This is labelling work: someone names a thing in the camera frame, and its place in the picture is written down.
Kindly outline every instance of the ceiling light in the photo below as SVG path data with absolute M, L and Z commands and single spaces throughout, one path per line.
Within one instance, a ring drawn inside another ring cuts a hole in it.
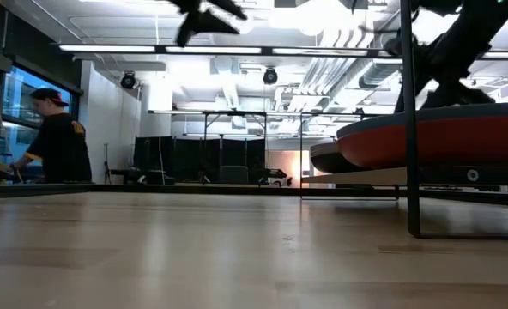
M 140 45 L 61 45 L 64 52 L 155 52 L 154 46 Z
M 508 51 L 489 51 L 480 59 L 484 60 L 508 60 Z
M 204 54 L 261 54 L 260 47 L 210 47 L 210 46 L 168 46 L 168 53 L 204 53 Z
M 274 48 L 273 53 L 307 57 L 395 58 L 383 50 L 360 48 Z
M 183 136 L 205 136 L 204 133 L 184 133 Z M 227 136 L 227 137 L 263 137 L 263 135 L 256 134 L 237 134 L 237 133 L 207 133 L 206 136 Z
M 299 116 L 300 114 L 301 114 L 301 112 L 268 112 L 267 113 L 268 116 L 282 116 L 282 117 Z
M 240 70 L 255 70 L 261 72 L 265 69 L 263 64 L 239 64 Z
M 167 114 L 167 115 L 201 115 L 201 111 L 149 111 L 150 113 Z
M 80 2 L 100 2 L 100 3 L 150 3 L 159 4 L 161 1 L 158 0 L 79 0 Z

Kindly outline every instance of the baseball cap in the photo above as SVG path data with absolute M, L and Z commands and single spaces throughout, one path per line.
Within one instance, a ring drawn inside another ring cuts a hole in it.
M 54 102 L 58 106 L 68 106 L 69 103 L 62 101 L 62 94 L 54 89 L 50 88 L 39 88 L 31 93 L 31 98 L 36 100 L 46 100 Z

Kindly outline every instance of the black stand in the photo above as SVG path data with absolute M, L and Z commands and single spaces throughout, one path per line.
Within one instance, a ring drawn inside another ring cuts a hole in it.
M 401 1 L 402 28 L 402 94 L 405 107 L 405 125 L 407 136 L 407 216 L 408 232 L 420 239 L 501 239 L 508 240 L 507 234 L 457 234 L 423 233 L 420 226 L 420 190 L 418 165 L 418 139 L 416 122 L 416 101 L 414 85 L 414 58 L 411 0 Z
M 106 155 L 106 160 L 103 162 L 103 166 L 106 170 L 106 185 L 107 185 L 107 182 L 109 182 L 109 185 L 112 185 L 112 182 L 111 182 L 111 169 L 109 169 L 109 162 L 108 162 L 108 147 L 109 147 L 109 144 L 105 143 L 103 144 L 103 147 L 104 147 L 104 152 L 105 152 L 105 155 Z

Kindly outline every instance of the fluorescent light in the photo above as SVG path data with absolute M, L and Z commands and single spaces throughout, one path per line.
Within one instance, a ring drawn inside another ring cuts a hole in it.
M 268 112 L 268 116 L 299 116 L 301 112 Z
M 150 111 L 151 113 L 166 114 L 166 115 L 201 115 L 201 111 Z
M 61 45 L 64 52 L 155 52 L 154 46 L 141 45 Z
M 508 51 L 489 51 L 485 53 L 481 59 L 485 60 L 508 60 Z
M 374 59 L 373 62 L 375 64 L 402 64 L 402 59 Z
M 239 64 L 240 70 L 256 70 L 263 71 L 265 69 L 265 65 L 263 64 Z
M 184 136 L 204 136 L 204 133 L 184 133 Z M 237 133 L 207 133 L 206 136 L 228 136 L 228 137 L 263 137 L 263 135 L 256 134 L 237 134 Z
M 275 55 L 302 55 L 321 57 L 350 57 L 350 58 L 393 58 L 385 51 L 371 49 L 344 49 L 344 48 L 274 48 Z
M 168 46 L 168 53 L 207 53 L 207 54 L 261 54 L 260 47 L 210 47 L 210 46 Z

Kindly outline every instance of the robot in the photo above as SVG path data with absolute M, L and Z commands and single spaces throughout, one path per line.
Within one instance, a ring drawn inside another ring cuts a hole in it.
M 420 8 L 442 16 L 459 11 L 451 28 L 430 45 L 418 45 L 414 41 L 415 95 L 432 79 L 439 83 L 422 108 L 495 103 L 479 89 L 463 86 L 460 79 L 469 76 L 469 67 L 482 53 L 490 50 L 489 42 L 508 21 L 508 0 L 412 1 L 413 12 Z M 384 49 L 391 55 L 402 55 L 400 31 L 385 44 Z M 402 92 L 395 112 L 404 112 Z
M 239 34 L 237 29 L 214 16 L 209 9 L 204 12 L 200 12 L 199 7 L 202 0 L 168 1 L 179 7 L 179 13 L 181 15 L 187 15 L 185 17 L 185 21 L 178 30 L 178 36 L 176 38 L 176 44 L 180 47 L 185 47 L 191 37 L 198 33 Z M 215 4 L 220 9 L 223 9 L 228 13 L 237 16 L 240 20 L 246 20 L 245 13 L 243 13 L 241 8 L 233 3 L 232 0 L 209 0 L 209 2 Z

